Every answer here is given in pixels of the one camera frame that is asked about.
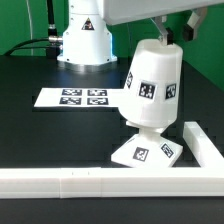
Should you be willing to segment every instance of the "green wall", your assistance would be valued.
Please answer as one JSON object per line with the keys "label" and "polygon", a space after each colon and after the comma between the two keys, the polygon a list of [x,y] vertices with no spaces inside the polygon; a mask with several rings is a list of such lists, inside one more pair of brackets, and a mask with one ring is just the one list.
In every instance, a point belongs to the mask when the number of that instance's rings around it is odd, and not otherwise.
{"label": "green wall", "polygon": [[[29,0],[34,38],[47,36],[46,0]],[[61,35],[68,25],[67,0],[54,0],[55,21]],[[0,0],[0,54],[14,45],[30,39],[29,17],[26,0]],[[208,79],[224,90],[224,4],[211,6],[200,27],[198,39],[185,43],[181,36],[183,25],[190,12],[168,16],[166,26],[175,33],[175,41],[184,49],[184,59]],[[108,27],[114,36],[114,54],[118,57],[133,56],[139,40],[157,38],[158,31],[150,20]],[[30,55],[30,50],[21,50],[14,55]],[[43,49],[34,51],[43,56]]]}

